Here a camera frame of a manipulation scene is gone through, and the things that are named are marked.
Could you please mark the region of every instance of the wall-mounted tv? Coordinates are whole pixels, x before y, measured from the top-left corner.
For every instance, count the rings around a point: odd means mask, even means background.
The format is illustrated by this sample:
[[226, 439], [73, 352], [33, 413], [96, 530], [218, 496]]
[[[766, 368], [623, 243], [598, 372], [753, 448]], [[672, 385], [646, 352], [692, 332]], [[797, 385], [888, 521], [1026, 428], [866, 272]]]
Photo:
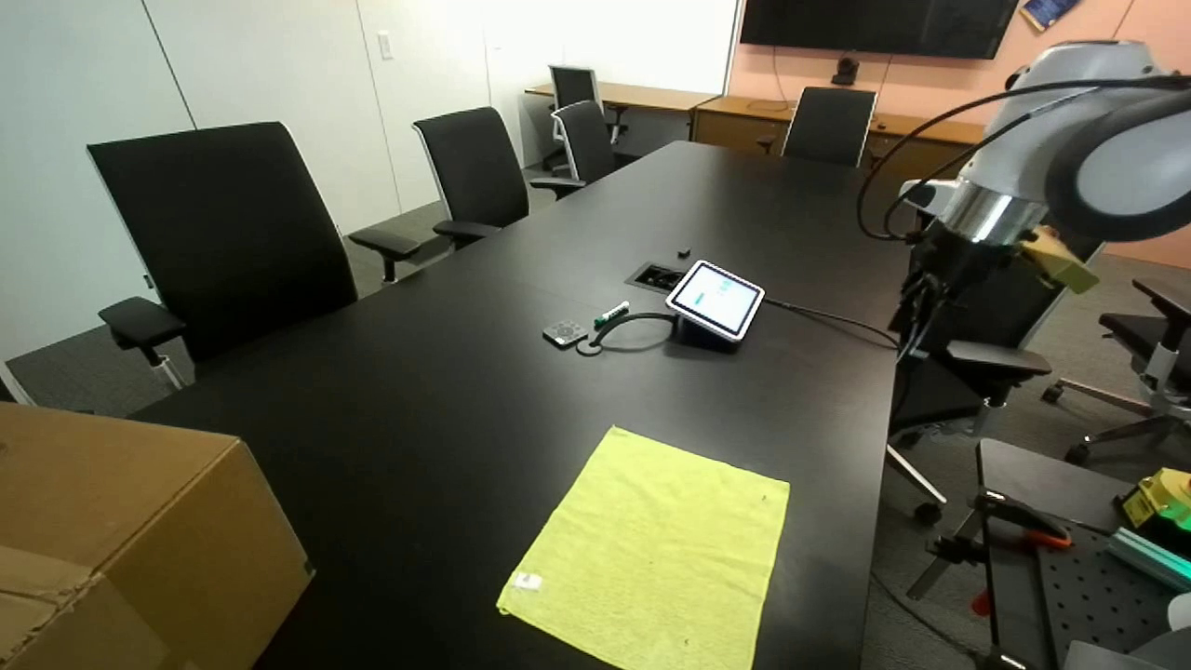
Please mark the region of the wall-mounted tv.
[[745, 43], [992, 59], [1020, 0], [749, 0]]

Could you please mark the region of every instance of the cardboard box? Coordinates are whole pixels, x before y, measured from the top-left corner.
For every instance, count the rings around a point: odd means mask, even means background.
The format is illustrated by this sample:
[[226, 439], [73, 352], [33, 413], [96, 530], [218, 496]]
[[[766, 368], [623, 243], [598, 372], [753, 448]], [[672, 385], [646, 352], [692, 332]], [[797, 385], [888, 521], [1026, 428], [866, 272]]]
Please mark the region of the cardboard box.
[[310, 576], [234, 434], [0, 403], [0, 665], [253, 665]]

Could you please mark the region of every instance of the cabinet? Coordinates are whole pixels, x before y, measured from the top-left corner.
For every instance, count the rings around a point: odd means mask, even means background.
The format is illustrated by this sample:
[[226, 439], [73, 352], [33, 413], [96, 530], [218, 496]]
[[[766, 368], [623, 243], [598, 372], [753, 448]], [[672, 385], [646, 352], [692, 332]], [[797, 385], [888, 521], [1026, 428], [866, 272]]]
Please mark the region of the cabinet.
[[[789, 102], [753, 102], [753, 95], [714, 95], [692, 107], [692, 140], [725, 146], [739, 154], [783, 154], [786, 128], [794, 118]], [[863, 165], [873, 167], [888, 155], [888, 149], [913, 135], [923, 118], [914, 115], [873, 115], [866, 130]], [[982, 136], [979, 123], [943, 123], [930, 128], [923, 136], [913, 136], [884, 172], [898, 179], [934, 175], [938, 167], [953, 165], [943, 175], [956, 175], [972, 146]]]

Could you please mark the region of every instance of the conference table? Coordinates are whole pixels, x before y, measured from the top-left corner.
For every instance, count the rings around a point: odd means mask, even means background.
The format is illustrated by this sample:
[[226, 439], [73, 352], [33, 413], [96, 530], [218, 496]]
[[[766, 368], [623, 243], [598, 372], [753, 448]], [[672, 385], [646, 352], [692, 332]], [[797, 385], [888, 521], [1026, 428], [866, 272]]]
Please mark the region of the conference table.
[[856, 184], [676, 140], [144, 409], [239, 430], [316, 564], [263, 665], [598, 665], [493, 594], [609, 423], [789, 480], [754, 665], [858, 665], [894, 352], [783, 310], [735, 352], [580, 359], [538, 335], [661, 310], [634, 277], [692, 257], [884, 325], [905, 248], [851, 228]]

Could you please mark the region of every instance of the chair backrest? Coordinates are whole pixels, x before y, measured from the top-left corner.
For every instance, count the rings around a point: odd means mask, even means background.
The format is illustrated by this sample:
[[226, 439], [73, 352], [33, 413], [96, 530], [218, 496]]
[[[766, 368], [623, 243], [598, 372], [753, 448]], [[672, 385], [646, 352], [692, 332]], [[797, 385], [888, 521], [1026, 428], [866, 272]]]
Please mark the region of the chair backrest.
[[596, 102], [596, 71], [583, 67], [551, 67], [551, 82], [554, 82], [554, 104], [569, 107], [578, 102]]
[[580, 184], [596, 184], [616, 167], [616, 154], [609, 149], [608, 118], [598, 104], [578, 102], [578, 104], [554, 107], [551, 115], [560, 128], [560, 149], [565, 149], [569, 172]]
[[493, 107], [466, 107], [413, 123], [458, 222], [505, 228], [528, 215], [525, 175]]
[[198, 363], [356, 296], [283, 123], [89, 146], [89, 155]]
[[873, 93], [806, 87], [786, 130], [786, 155], [856, 167]]

